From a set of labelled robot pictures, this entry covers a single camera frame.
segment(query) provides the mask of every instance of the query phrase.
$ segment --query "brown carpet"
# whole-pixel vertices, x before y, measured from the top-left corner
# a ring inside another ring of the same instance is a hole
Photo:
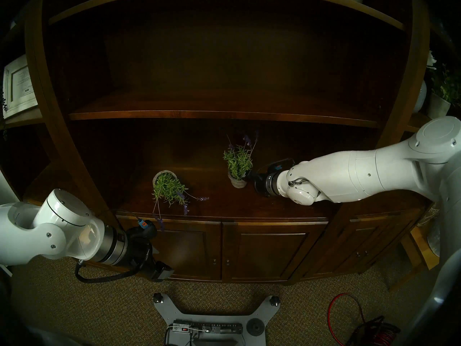
[[[166,281],[151,283],[127,278],[87,285],[73,275],[70,258],[37,257],[16,266],[12,278],[12,304],[26,323],[49,331],[77,336],[95,344],[160,346],[166,324],[155,310],[152,294],[165,292],[188,313],[251,313],[268,295],[278,295],[281,308],[267,326],[267,344],[335,345],[326,323],[331,299],[350,292],[361,302],[365,319],[384,315],[387,322],[404,327],[430,294],[438,268],[422,272],[396,293],[387,287],[411,268],[401,246],[362,275],[278,284],[222,284]],[[96,277],[102,269],[85,268]],[[332,326],[344,342],[359,324],[359,312],[350,298],[339,299],[332,310]]]

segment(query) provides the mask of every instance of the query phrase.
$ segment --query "potted plant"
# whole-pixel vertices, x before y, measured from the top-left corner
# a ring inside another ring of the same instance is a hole
[[[459,100],[460,75],[450,74],[446,64],[441,69],[431,70],[434,83],[427,115],[431,119],[445,116],[452,102]]]
[[[189,197],[194,198],[197,201],[206,201],[207,199],[209,199],[208,197],[198,197],[197,198],[187,193],[186,186],[183,185],[179,181],[178,177],[176,176],[174,172],[169,171],[169,170],[163,170],[163,171],[158,172],[154,176],[152,180],[152,184],[153,184],[153,196],[155,200],[155,205],[153,207],[152,214],[162,226],[162,230],[164,229],[164,226],[163,226],[162,215],[160,213],[160,199],[163,199],[165,203],[168,202],[169,206],[171,206],[175,202],[183,206],[183,211],[184,211],[185,216],[187,216],[187,213],[189,211],[188,209],[189,200],[184,194],[188,195]],[[155,214],[155,208],[158,208],[159,217],[157,217]]]
[[[258,131],[256,131],[254,145],[252,145],[247,135],[243,137],[245,141],[243,146],[234,146],[232,142],[230,142],[229,136],[227,136],[227,139],[229,140],[229,148],[227,151],[224,151],[224,160],[227,161],[227,176],[234,187],[243,188],[246,186],[247,181],[242,180],[242,178],[245,176],[245,173],[253,167],[251,154],[258,142]]]

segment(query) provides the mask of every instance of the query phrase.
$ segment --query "framed certificate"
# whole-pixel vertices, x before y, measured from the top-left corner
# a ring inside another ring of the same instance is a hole
[[[37,106],[25,54],[5,67],[3,72],[3,98],[7,107],[7,109],[3,109],[5,119]]]

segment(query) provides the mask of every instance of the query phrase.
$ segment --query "white cable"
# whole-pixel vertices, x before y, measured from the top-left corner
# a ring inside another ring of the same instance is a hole
[[[195,331],[201,331],[201,332],[209,332],[208,330],[199,330],[199,329],[193,329],[193,328],[183,328],[182,326],[177,326],[177,325],[175,325],[175,326],[168,326],[168,327],[166,328],[166,330],[168,330],[169,328],[181,328],[181,329],[187,329],[187,330],[195,330]]]

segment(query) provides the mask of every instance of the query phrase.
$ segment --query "tipped over plant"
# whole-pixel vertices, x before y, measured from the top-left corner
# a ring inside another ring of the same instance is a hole
[[[188,194],[186,190],[186,186],[183,185],[170,172],[164,172],[158,175],[155,181],[153,181],[153,196],[155,199],[155,205],[153,207],[152,214],[155,219],[163,224],[163,220],[160,214],[160,199],[164,199],[165,202],[168,202],[169,206],[171,206],[174,202],[177,202],[179,205],[183,206],[185,216],[187,216],[189,211],[189,200],[185,194],[197,201],[206,201],[209,199],[208,197],[194,197],[193,195]],[[158,207],[159,217],[155,215],[156,207]]]
[[[158,201],[163,198],[171,206],[174,202],[178,202],[180,205],[186,203],[184,192],[186,186],[183,185],[178,179],[176,179],[171,173],[164,172],[158,175],[153,185],[153,195],[155,200]]]

